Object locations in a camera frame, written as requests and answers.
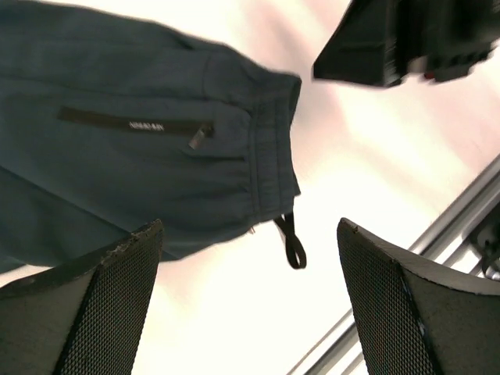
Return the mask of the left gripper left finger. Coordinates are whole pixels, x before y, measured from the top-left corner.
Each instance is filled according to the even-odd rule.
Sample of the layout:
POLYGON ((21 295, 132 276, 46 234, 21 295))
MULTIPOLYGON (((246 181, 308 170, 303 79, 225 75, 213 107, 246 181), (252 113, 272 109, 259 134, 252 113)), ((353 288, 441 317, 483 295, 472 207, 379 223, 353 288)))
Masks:
POLYGON ((131 373, 163 247, 160 220, 1 288, 1 372, 131 373))

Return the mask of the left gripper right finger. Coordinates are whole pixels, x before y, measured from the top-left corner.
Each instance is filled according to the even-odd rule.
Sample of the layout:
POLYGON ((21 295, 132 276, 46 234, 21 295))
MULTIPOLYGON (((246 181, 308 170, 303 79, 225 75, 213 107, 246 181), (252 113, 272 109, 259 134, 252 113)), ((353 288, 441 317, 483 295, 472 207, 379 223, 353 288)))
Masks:
POLYGON ((370 374, 497 374, 499 283, 442 266, 348 219, 341 267, 370 374))

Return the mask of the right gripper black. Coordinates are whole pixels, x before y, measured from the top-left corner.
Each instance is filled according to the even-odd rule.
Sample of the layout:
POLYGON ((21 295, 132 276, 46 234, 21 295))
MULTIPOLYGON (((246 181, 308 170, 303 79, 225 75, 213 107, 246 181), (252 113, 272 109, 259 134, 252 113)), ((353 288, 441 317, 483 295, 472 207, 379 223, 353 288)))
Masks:
POLYGON ((499 41, 498 1, 351 1, 312 76, 391 88, 468 76, 499 41))

